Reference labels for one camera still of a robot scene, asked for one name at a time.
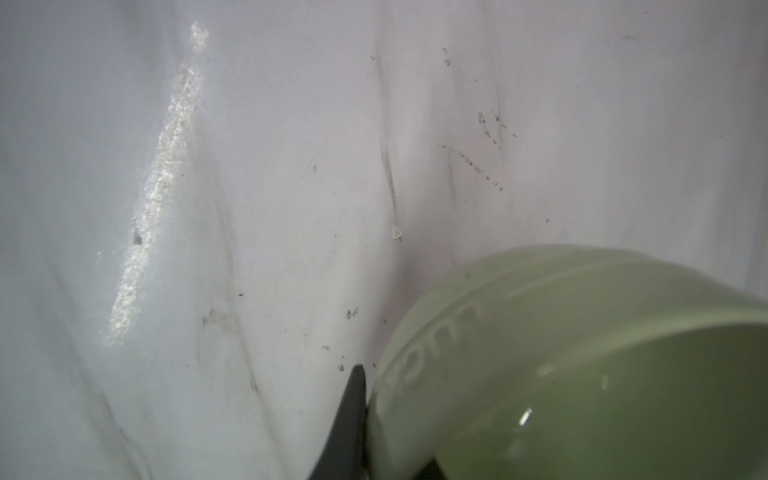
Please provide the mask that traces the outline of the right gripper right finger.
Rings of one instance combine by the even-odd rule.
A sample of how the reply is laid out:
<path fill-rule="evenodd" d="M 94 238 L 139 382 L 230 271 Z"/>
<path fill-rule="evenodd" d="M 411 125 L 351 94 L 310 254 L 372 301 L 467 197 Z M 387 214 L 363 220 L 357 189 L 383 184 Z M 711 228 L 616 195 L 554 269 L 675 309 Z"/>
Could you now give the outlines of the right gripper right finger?
<path fill-rule="evenodd" d="M 436 459 L 432 459 L 414 477 L 413 480 L 446 480 L 443 470 Z"/>

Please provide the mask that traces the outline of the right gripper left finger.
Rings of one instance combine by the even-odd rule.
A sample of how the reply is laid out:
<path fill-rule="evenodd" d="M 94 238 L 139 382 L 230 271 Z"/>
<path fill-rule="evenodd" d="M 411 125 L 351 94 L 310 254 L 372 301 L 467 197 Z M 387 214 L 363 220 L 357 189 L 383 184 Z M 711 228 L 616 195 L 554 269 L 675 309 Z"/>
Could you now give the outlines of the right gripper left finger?
<path fill-rule="evenodd" d="M 309 480 L 362 478 L 367 420 L 366 374 L 355 365 L 342 395 L 325 446 Z"/>

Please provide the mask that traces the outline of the light green bowl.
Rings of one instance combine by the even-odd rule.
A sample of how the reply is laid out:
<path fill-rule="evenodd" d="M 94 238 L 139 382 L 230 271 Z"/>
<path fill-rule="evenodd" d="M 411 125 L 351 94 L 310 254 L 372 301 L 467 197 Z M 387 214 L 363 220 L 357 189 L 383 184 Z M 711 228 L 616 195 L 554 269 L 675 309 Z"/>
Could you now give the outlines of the light green bowl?
<path fill-rule="evenodd" d="M 763 479 L 767 303 L 630 250 L 473 261 L 394 330 L 367 448 L 374 479 Z"/>

